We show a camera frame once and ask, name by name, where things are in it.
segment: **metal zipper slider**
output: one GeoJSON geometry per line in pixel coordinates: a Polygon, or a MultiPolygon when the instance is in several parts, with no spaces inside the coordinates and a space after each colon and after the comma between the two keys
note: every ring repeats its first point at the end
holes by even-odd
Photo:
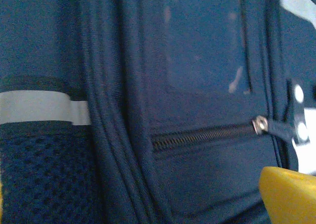
{"type": "Polygon", "coordinates": [[[277,136],[287,143],[292,143],[292,139],[296,136],[295,129],[290,125],[267,119],[263,116],[258,116],[256,119],[252,120],[252,124],[258,135],[266,132],[277,136]]]}

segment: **yellow plastic piece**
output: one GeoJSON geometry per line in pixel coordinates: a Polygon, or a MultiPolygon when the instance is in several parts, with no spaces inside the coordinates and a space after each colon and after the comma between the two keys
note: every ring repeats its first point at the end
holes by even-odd
{"type": "Polygon", "coordinates": [[[316,177],[265,167],[259,189],[273,224],[316,224],[316,177]]]}

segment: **mesh side pocket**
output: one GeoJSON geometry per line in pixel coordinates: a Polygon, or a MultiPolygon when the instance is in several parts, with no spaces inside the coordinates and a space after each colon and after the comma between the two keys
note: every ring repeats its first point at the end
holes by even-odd
{"type": "Polygon", "coordinates": [[[90,145],[72,135],[4,141],[2,223],[101,223],[90,145]]]}

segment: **white reflective band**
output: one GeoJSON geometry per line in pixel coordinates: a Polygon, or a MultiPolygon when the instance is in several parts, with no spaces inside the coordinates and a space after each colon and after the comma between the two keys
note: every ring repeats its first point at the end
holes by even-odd
{"type": "Polygon", "coordinates": [[[311,22],[316,29],[316,4],[311,0],[280,0],[287,11],[311,22]]]}
{"type": "Polygon", "coordinates": [[[71,101],[67,94],[53,91],[0,93],[0,124],[48,120],[89,125],[87,101],[71,101]]]}
{"type": "Polygon", "coordinates": [[[298,170],[305,174],[316,174],[316,108],[305,108],[304,111],[311,142],[294,146],[298,157],[298,170]]]}

